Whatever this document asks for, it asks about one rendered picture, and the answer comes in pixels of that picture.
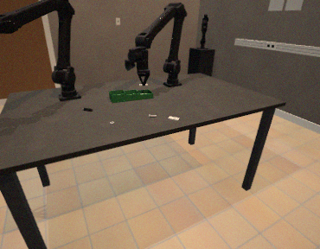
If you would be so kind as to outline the green rack of bins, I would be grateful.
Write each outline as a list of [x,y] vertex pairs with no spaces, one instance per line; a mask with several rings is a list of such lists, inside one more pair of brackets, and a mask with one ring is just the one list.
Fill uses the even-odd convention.
[[126,101],[141,100],[141,99],[153,99],[153,92],[151,92],[150,90],[140,90],[140,91],[117,90],[117,91],[109,91],[109,96],[112,103],[118,103],[118,102],[126,102]]

